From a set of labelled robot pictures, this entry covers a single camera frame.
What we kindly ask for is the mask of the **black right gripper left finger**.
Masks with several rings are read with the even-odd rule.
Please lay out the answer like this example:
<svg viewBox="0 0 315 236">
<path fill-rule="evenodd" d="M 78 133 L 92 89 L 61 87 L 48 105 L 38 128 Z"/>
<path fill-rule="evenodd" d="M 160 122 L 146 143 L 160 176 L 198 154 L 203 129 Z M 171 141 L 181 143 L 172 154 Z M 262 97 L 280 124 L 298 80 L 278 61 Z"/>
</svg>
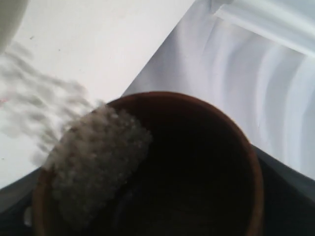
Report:
<svg viewBox="0 0 315 236">
<path fill-rule="evenodd" d="M 32 191 L 39 169 L 0 190 L 0 234 L 32 235 Z"/>
</svg>

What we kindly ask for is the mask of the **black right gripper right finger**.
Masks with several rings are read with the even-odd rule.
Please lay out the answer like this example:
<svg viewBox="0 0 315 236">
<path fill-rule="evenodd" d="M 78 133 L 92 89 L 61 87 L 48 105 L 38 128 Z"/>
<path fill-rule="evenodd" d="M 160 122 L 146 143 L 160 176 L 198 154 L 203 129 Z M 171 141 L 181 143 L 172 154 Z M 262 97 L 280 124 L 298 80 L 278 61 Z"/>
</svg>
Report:
<svg viewBox="0 0 315 236">
<path fill-rule="evenodd" d="M 264 181 L 265 236 L 315 236 L 315 181 L 256 146 Z"/>
</svg>

